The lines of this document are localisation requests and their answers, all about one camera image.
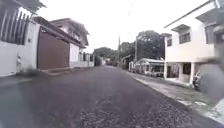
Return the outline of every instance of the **garage door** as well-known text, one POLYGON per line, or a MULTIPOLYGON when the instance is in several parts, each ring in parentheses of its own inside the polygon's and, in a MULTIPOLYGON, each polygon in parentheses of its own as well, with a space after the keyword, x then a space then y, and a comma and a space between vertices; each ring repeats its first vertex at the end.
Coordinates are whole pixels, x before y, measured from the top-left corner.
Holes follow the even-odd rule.
POLYGON ((69 43, 40 30, 37 67, 41 70, 69 67, 69 43))

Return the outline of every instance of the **street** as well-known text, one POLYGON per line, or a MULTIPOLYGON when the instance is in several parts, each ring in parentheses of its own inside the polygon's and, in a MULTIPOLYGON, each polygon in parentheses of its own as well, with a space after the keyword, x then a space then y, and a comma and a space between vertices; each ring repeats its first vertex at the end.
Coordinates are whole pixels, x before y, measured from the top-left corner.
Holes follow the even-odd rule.
POLYGON ((114 67, 0 88, 0 128, 223 127, 114 67))

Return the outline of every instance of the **railing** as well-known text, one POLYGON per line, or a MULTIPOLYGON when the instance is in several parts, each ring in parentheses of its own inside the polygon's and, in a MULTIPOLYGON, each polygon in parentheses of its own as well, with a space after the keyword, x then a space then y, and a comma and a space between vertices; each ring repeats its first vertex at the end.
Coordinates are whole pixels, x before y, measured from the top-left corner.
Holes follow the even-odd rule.
POLYGON ((24 45, 26 30, 30 15, 24 8, 0 9, 0 40, 18 45, 24 45))

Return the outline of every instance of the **vegetation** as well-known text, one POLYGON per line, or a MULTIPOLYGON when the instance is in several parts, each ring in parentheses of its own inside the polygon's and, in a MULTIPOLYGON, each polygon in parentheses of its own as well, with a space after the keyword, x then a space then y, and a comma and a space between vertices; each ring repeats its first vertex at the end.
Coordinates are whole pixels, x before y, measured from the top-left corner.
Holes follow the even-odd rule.
MULTIPOLYGON (((135 56, 135 43, 137 42, 137 58, 161 59, 165 58, 164 36, 155 31, 148 30, 140 32, 133 43, 123 42, 120 47, 120 58, 131 56, 132 60, 135 56)), ((112 50, 107 47, 95 49, 94 53, 100 57, 110 58, 111 61, 118 60, 119 50, 112 50)))
POLYGON ((143 31, 137 36, 138 43, 138 59, 150 58, 161 59, 165 58, 165 43, 164 36, 155 31, 143 31))

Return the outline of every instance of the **house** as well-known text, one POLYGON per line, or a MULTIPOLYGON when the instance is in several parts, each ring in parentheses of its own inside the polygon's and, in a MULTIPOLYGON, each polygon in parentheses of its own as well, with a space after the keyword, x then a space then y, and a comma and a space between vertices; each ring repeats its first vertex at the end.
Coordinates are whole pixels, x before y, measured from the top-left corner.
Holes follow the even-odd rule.
POLYGON ((71 36, 42 17, 32 17, 29 10, 0 14, 0 77, 31 70, 68 69, 94 66, 94 56, 82 53, 88 41, 71 36))
POLYGON ((75 38, 81 44, 81 46, 77 46, 70 43, 70 67, 93 66, 94 63, 90 62, 91 55, 83 52, 89 45, 87 39, 89 32, 86 30, 85 26, 70 18, 58 19, 51 21, 50 23, 75 38))
POLYGON ((165 26, 165 79, 190 85, 204 60, 223 53, 222 3, 208 0, 165 26))
POLYGON ((155 77, 162 77, 164 73, 164 60, 142 58, 137 61, 134 66, 130 67, 134 67, 134 72, 137 73, 155 77))

